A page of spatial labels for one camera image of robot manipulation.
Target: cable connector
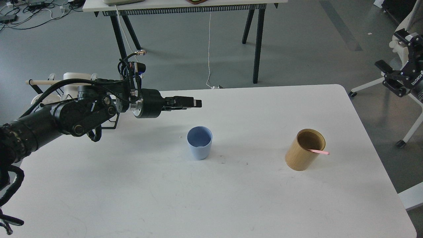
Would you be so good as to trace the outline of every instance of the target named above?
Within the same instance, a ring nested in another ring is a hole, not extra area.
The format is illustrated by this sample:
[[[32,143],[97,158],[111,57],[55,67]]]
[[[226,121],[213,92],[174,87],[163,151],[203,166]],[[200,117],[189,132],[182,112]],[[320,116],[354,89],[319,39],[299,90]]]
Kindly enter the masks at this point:
[[[144,50],[144,49],[143,50],[136,50],[134,53],[137,54],[137,55],[146,55],[147,51]]]

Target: floor stripe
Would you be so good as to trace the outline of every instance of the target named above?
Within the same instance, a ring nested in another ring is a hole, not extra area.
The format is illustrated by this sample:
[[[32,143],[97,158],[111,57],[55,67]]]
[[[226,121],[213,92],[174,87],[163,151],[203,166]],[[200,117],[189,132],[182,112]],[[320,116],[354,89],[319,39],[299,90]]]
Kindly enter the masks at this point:
[[[329,17],[329,19],[332,21],[336,30],[341,35],[341,37],[344,40],[347,48],[351,51],[361,51],[361,50],[363,50],[361,48],[360,44],[355,40],[351,31],[345,25],[342,18],[339,16],[338,12],[336,12],[335,8],[330,3],[330,1],[320,1],[320,4],[323,7],[324,11],[326,12],[327,16]]]

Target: cup rim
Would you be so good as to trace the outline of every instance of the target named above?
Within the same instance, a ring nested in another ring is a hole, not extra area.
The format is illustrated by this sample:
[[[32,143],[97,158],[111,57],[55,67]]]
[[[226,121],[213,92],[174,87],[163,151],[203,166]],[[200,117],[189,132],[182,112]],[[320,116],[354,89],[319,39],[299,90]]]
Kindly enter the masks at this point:
[[[205,129],[207,132],[209,132],[209,133],[210,133],[210,141],[207,143],[207,145],[203,146],[203,147],[206,147],[206,146],[208,146],[209,144],[211,144],[211,142],[212,142],[212,140],[213,140],[213,133],[212,133],[212,131],[211,131],[209,128],[207,128],[207,127],[205,127],[205,126],[196,126],[196,127],[191,128],[191,129],[188,131],[188,133],[187,133],[187,143],[188,143],[190,146],[195,147],[195,146],[193,146],[193,145],[190,143],[190,141],[188,140],[188,135],[190,134],[190,132],[191,132],[193,129],[195,129],[195,128],[199,128],[199,127],[201,127],[201,128],[203,128],[203,129]]]
[[[320,132],[318,132],[318,131],[316,131],[316,130],[314,130],[314,129],[310,129],[310,128],[300,130],[300,131],[297,133],[297,136],[295,137],[295,140],[297,141],[297,144],[298,144],[298,145],[299,145],[299,146],[300,146],[303,150],[305,150],[305,151],[307,151],[307,152],[310,152],[310,153],[313,153],[313,152],[311,152],[311,151],[308,151],[306,148],[302,147],[302,146],[301,146],[301,144],[298,142],[298,136],[299,136],[300,134],[304,133],[304,132],[311,132],[311,133],[315,134],[316,136],[318,136],[318,137],[321,139],[321,141],[323,142],[323,145],[322,145],[322,147],[320,148],[320,150],[324,150],[324,148],[326,147],[326,140],[324,139],[323,135],[322,135]]]

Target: wire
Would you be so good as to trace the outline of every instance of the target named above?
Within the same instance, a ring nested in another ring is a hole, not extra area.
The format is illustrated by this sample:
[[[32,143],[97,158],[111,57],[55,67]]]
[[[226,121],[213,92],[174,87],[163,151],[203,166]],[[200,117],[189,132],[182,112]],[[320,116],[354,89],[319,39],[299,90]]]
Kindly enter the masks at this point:
[[[125,41],[126,41],[126,43],[128,44],[129,49],[131,50],[131,52],[134,52],[134,51],[132,50],[131,45],[129,44],[128,38],[126,37],[126,33],[125,33],[125,31],[124,31],[124,28],[122,27],[122,24],[121,24],[121,18],[120,18],[120,15],[119,15],[119,10],[118,10],[118,6],[116,6],[116,5],[115,5],[115,7],[116,7],[116,14],[117,14],[117,16],[118,16],[118,23],[119,23],[119,27],[121,28],[122,32],[124,33]]]
[[[75,10],[75,9],[77,9],[77,8],[80,8],[81,6],[77,6],[77,5],[69,5],[69,9],[71,10],[71,11],[77,11],[77,10]]]
[[[207,56],[207,63],[209,65],[209,77],[207,78],[206,81],[206,85],[209,86],[211,89],[213,89],[213,87],[211,87],[208,83],[210,82],[210,25],[212,22],[212,12],[210,12],[210,19],[209,19],[209,50],[208,50],[208,56]]]
[[[46,22],[44,22],[44,23],[41,23],[41,24],[36,25],[36,26],[33,26],[33,27],[28,27],[28,28],[7,27],[7,28],[12,28],[12,29],[15,29],[15,30],[28,30],[28,29],[36,28],[36,27],[42,26],[42,25],[44,25],[44,24],[46,24],[46,23],[48,23],[48,22],[50,22],[50,21],[53,21],[53,20],[58,20],[58,19],[61,19],[61,18],[63,18],[63,17],[66,17],[67,15],[69,15],[69,13],[70,13],[70,12],[71,12],[71,11],[68,11],[66,14],[64,14],[64,15],[62,15],[62,16],[60,16],[60,17],[56,17],[56,18],[50,19],[50,20],[48,20],[48,21],[46,21]]]

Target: caster wheel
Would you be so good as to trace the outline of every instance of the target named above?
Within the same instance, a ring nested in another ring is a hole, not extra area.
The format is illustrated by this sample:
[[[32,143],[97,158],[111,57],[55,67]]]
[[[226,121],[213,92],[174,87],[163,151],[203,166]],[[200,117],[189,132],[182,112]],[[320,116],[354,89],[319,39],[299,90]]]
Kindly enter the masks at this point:
[[[398,142],[395,144],[395,146],[396,146],[396,147],[398,147],[398,148],[400,148],[400,149],[402,149],[402,148],[404,148],[404,146],[405,146],[406,144],[407,144],[406,142],[404,142],[403,140],[400,140],[400,141],[398,141]]]
[[[357,92],[349,92],[348,93],[348,95],[350,96],[350,97],[355,97],[356,95],[357,95]]]

